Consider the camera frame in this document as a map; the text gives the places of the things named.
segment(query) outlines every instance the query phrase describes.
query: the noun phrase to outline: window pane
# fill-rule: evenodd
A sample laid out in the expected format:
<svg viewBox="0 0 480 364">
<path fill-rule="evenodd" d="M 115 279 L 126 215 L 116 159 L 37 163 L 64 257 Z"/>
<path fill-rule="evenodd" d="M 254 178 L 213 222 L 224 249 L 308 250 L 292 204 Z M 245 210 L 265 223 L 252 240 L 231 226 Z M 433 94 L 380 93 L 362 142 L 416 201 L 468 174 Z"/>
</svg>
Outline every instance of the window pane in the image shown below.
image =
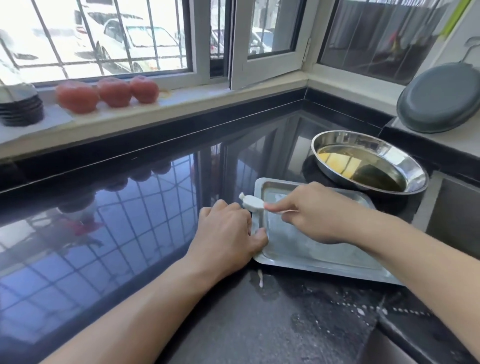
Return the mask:
<svg viewBox="0 0 480 364">
<path fill-rule="evenodd" d="M 338 0 L 318 63 L 408 84 L 441 30 L 450 0 Z"/>
<path fill-rule="evenodd" d="M 184 2 L 0 2 L 0 37 L 7 48 L 1 57 L 10 62 L 9 52 L 25 80 L 34 83 L 132 72 L 180 72 L 187 69 L 183 11 L 188 2 Z"/>
<path fill-rule="evenodd" d="M 302 0 L 256 0 L 252 13 L 249 58 L 295 50 Z"/>
<path fill-rule="evenodd" d="M 223 58 L 225 44 L 225 2 L 210 0 L 210 59 Z"/>
</svg>

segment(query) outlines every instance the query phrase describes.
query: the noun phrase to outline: tray rim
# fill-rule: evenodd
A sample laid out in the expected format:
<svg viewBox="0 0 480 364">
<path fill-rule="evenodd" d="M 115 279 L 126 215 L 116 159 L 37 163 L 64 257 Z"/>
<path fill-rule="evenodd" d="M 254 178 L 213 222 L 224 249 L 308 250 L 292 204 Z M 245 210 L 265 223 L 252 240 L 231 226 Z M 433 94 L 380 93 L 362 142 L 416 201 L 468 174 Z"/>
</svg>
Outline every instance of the tray rim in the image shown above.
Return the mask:
<svg viewBox="0 0 480 364">
<path fill-rule="evenodd" d="M 279 180 L 274 178 L 261 177 L 255 181 L 255 189 L 253 193 L 254 196 L 261 197 L 262 188 L 266 182 L 279 182 L 279 183 L 290 184 L 294 186 L 301 186 L 301 185 L 307 184 L 307 183 L 301 183 L 301 182 L 292 182 L 292 181 L 285 181 L 285 180 Z M 328 187 L 328 188 L 331 188 L 334 191 L 348 191 L 350 193 L 351 192 L 356 193 L 367 201 L 370 208 L 376 209 L 372 200 L 363 192 L 348 190 L 344 188 L 333 188 L 333 187 Z M 260 212 L 254 212 L 252 213 L 252 232 L 257 231 L 260 227 L 259 225 L 260 225 Z M 326 273 L 326 274 L 332 274 L 336 276 L 371 280 L 371 281 L 384 282 L 384 283 L 392 283 L 395 285 L 404 286 L 402 282 L 400 282 L 385 268 L 383 268 L 382 270 L 365 268 L 365 267 L 350 267 L 350 269 L 342 269 L 341 264 L 330 263 L 330 262 L 324 262 L 325 264 L 324 267 L 310 266 L 307 264 L 288 262 L 288 261 L 285 261 L 284 259 L 271 259 L 265 256 L 263 251 L 256 254 L 253 258 L 255 259 L 255 261 L 257 261 L 260 264 L 265 264 L 270 266 L 300 269 L 300 270 L 306 270 L 310 272 Z M 382 272 L 383 274 L 381 275 L 377 274 L 375 276 L 374 272 Z"/>
</svg>

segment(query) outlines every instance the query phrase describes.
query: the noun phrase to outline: forearm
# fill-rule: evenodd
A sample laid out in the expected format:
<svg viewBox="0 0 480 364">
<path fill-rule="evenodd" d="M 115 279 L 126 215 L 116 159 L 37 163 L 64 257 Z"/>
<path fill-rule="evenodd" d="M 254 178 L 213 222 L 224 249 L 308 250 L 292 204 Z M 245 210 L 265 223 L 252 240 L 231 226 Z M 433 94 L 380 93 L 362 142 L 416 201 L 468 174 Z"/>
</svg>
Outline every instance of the forearm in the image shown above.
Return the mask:
<svg viewBox="0 0 480 364">
<path fill-rule="evenodd" d="M 214 282 L 181 259 L 42 364 L 151 364 Z"/>
<path fill-rule="evenodd" d="M 480 359 L 480 262 L 398 218 L 376 217 L 358 246 L 405 283 Z"/>
</svg>

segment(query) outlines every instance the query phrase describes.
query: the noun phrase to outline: bowl rim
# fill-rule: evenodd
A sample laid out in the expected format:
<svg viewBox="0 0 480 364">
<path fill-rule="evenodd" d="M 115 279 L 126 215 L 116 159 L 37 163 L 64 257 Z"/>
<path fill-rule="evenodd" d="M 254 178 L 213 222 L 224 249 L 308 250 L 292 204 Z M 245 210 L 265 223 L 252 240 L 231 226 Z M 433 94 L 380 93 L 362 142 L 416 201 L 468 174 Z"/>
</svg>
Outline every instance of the bowl rim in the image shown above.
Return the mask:
<svg viewBox="0 0 480 364">
<path fill-rule="evenodd" d="M 342 176 L 340 173 L 338 173 L 337 171 L 333 170 L 332 168 L 330 168 L 327 164 L 324 163 L 324 161 L 322 161 L 320 158 L 318 158 L 318 155 L 317 155 L 317 151 L 315 150 L 314 148 L 314 143 L 315 143 L 315 140 L 321 136 L 321 135 L 324 135 L 324 134 L 328 134 L 328 133 L 337 133 L 337 132 L 342 132 L 342 133 L 350 133 L 350 134 L 355 134 L 355 135 L 363 135 L 363 136 L 366 136 L 368 138 L 372 138 L 372 139 L 375 139 L 375 140 L 378 140 L 382 143 L 385 143 L 387 144 L 388 146 L 390 147 L 393 147 L 397 150 L 399 150 L 400 152 L 404 153 L 406 156 L 408 156 L 411 160 L 413 160 L 415 162 L 415 164 L 421 168 L 421 170 L 423 171 L 423 174 L 425 175 L 425 183 L 423 184 L 422 187 L 420 187 L 419 189 L 415 190 L 415 191 L 409 191 L 409 192 L 405 192 L 405 191 L 402 191 L 402 192 L 395 192 L 395 191 L 388 191 L 388 190 L 381 190 L 379 188 L 375 188 L 375 187 L 371 187 L 367 184 L 363 184 L 363 183 L 359 183 L 359 182 L 356 182 L 350 178 L 346 178 L 344 176 Z M 346 181 L 349 181 L 355 185 L 358 185 L 358 186 L 361 186 L 361 187 L 364 187 L 366 188 L 367 190 L 371 190 L 371 191 L 376 191 L 376 192 L 381 192 L 381 193 L 384 193 L 384 194 L 394 194 L 394 195 L 399 195 L 399 196 L 406 196 L 406 195 L 411 195 L 411 194 L 419 194 L 420 192 L 423 192 L 427 189 L 428 187 L 428 184 L 429 184 L 429 181 L 430 181 L 430 177 L 427 173 L 427 171 L 425 170 L 425 168 L 419 163 L 417 162 L 417 160 L 412 157 L 410 154 L 408 154 L 407 152 L 405 152 L 403 149 L 400 149 L 398 147 L 396 147 L 395 145 L 389 143 L 389 142 L 386 142 L 385 140 L 383 139 L 380 139 L 380 138 L 377 138 L 375 136 L 372 136 L 372 135 L 368 135 L 368 134 L 364 134 L 364 133 L 359 133 L 359 132 L 354 132 L 354 131 L 350 131 L 350 130 L 328 130 L 326 132 L 321 132 L 321 133 L 318 133 L 316 136 L 314 136 L 312 138 L 312 142 L 310 143 L 310 148 L 313 152 L 313 155 L 315 156 L 315 158 L 317 159 L 317 161 L 319 161 L 320 163 L 322 163 L 325 167 L 327 167 L 331 172 L 335 173 L 337 176 L 345 179 Z"/>
</svg>

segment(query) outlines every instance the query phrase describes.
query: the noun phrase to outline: wet countertop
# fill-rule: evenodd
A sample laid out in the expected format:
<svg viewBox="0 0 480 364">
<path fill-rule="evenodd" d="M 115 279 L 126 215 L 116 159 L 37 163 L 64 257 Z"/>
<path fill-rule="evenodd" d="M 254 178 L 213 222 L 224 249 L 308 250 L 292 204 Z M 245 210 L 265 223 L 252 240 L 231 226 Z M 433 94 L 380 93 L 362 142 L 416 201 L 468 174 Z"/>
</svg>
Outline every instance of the wet countertop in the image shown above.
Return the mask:
<svg viewBox="0 0 480 364">
<path fill-rule="evenodd" d="M 201 207 L 253 194 L 259 177 L 333 186 L 310 140 L 341 128 L 305 114 L 240 122 L 0 194 L 1 364 L 38 363 L 158 276 L 185 254 Z M 373 202 L 410 221 L 420 199 Z M 252 261 L 157 362 L 358 363 L 375 327 L 418 361 L 472 360 L 403 287 Z"/>
</svg>

